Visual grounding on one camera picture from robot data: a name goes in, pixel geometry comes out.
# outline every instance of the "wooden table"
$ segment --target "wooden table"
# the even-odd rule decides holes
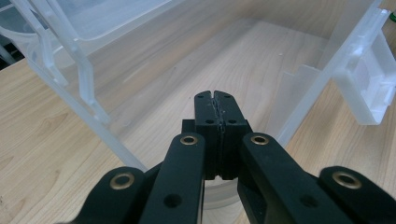
[[[395,53],[396,23],[387,22],[384,32]],[[360,126],[330,82],[287,151],[313,175],[343,165],[396,197],[395,134],[395,103],[381,125]],[[0,72],[0,224],[71,220],[97,181],[120,166],[25,60]],[[246,223],[246,215],[237,222]]]

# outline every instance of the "screw hole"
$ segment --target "screw hole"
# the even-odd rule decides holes
[[[256,145],[261,145],[261,146],[267,145],[269,143],[268,138],[258,135],[251,137],[250,141],[252,141]]]
[[[303,206],[308,208],[315,208],[319,206],[318,201],[311,195],[303,195],[303,197],[300,198],[300,202],[303,204]]]
[[[194,136],[184,136],[180,139],[181,144],[183,145],[194,145],[198,142],[198,138]]]
[[[110,187],[113,189],[128,189],[134,183],[134,175],[131,173],[117,174],[110,180]]]
[[[348,189],[361,188],[361,182],[354,175],[346,172],[337,171],[332,174],[332,179],[339,185]]]
[[[176,208],[181,205],[181,197],[178,194],[168,194],[163,203],[169,208]]]

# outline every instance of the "wood grain surface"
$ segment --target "wood grain surface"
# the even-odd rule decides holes
[[[391,0],[382,6],[396,9]],[[388,21],[384,33],[395,53],[396,23]],[[287,151],[313,175],[326,166],[344,165],[396,197],[395,130],[395,103],[381,125],[360,126],[330,82]],[[0,224],[71,220],[97,181],[120,166],[25,60],[0,72]],[[248,223],[238,203],[205,211],[204,223],[230,223],[235,217],[235,223]]]

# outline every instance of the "plastic bin handle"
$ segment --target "plastic bin handle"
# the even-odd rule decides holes
[[[69,53],[78,66],[79,95],[93,111],[96,119],[102,123],[109,123],[110,117],[97,102],[94,95],[92,64],[84,55],[73,37],[63,28],[61,21],[46,1],[29,0],[35,11],[44,19],[49,28],[58,37],[59,42]]]

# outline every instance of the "black plastic part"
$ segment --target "black plastic part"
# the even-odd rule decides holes
[[[238,148],[242,137],[251,133],[233,96],[215,91],[203,91],[194,97],[195,120],[183,120],[182,132],[195,132],[206,140],[205,179],[216,175],[224,180],[237,177],[239,171]]]
[[[113,189],[111,180],[119,174],[134,177],[131,187]],[[147,194],[141,193],[145,183],[142,171],[121,167],[108,172],[92,189],[78,216],[70,224],[136,223]]]
[[[352,223],[271,136],[248,133],[240,153],[268,205],[265,223]]]
[[[139,223],[201,223],[204,198],[205,139],[176,136],[161,165]]]
[[[358,172],[328,167],[318,183],[356,223],[396,223],[396,201]]]
[[[212,180],[219,173],[219,148],[223,127],[210,91],[194,97],[195,132],[205,138],[205,179]]]
[[[248,169],[243,166],[238,179],[238,194],[251,224],[264,223],[267,203]]]

